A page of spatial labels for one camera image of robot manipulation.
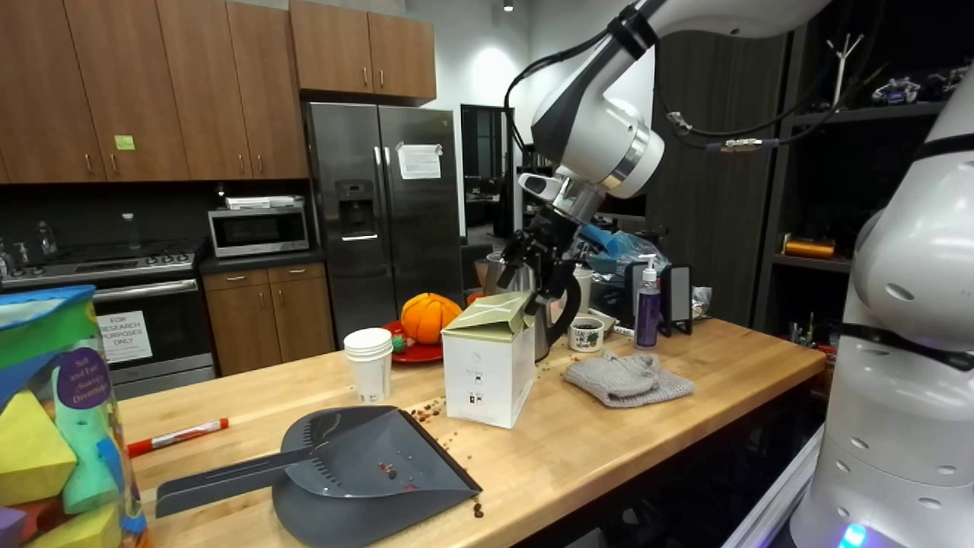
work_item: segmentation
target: wooden countertop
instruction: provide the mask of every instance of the wooden countertop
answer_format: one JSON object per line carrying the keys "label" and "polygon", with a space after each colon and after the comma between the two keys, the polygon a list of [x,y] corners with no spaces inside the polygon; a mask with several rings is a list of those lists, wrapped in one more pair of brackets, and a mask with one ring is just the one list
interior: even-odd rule
{"label": "wooden countertop", "polygon": [[[631,351],[631,340],[616,336],[608,348]],[[701,324],[694,336],[660,339],[657,356],[663,368],[690,379],[696,394],[608,411],[559,379],[578,360],[559,340],[542,364],[513,429],[443,415],[422,422],[484,487],[484,516],[474,519],[474,507],[464,502],[390,537],[386,545],[513,545],[826,368],[815,351],[721,319]],[[399,409],[437,409],[442,395],[442,366],[395,368]],[[340,354],[121,401],[125,440],[162,436],[211,419],[232,422],[224,432],[133,461],[145,516],[155,513],[162,480],[273,454],[297,419],[340,404],[354,404]],[[297,545],[278,525],[272,492],[169,516],[149,531],[155,548]]]}

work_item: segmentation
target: stainless steel refrigerator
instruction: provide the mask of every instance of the stainless steel refrigerator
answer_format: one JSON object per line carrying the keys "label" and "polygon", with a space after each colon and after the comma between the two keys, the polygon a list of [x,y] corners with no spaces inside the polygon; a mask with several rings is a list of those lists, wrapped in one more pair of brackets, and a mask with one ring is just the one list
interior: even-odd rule
{"label": "stainless steel refrigerator", "polygon": [[463,299],[454,116],[305,105],[336,332],[399,316],[406,299]]}

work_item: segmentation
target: gray dustpan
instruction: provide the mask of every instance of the gray dustpan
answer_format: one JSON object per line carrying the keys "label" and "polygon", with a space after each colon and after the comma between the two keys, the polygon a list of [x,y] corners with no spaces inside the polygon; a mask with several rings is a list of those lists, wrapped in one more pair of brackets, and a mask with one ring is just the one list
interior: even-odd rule
{"label": "gray dustpan", "polygon": [[291,425],[273,456],[162,485],[157,516],[267,485],[305,545],[372,545],[481,495],[412,415],[336,409]]}

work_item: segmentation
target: dustpan handle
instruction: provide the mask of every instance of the dustpan handle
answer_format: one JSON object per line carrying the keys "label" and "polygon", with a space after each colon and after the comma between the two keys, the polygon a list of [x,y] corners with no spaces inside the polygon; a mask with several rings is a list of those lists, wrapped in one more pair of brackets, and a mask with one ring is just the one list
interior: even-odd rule
{"label": "dustpan handle", "polygon": [[308,452],[272,454],[272,456],[211,468],[202,475],[163,480],[157,487],[155,516],[163,519],[163,516],[176,516],[217,500],[241,498],[247,492],[272,487],[284,475],[284,468],[297,461],[308,461]]}

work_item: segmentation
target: green container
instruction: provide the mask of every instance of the green container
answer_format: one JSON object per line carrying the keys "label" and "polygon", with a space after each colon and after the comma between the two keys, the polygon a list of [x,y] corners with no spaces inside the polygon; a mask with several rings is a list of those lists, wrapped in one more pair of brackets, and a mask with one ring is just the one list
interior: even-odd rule
{"label": "green container", "polygon": [[0,545],[138,543],[93,287],[0,296]]}

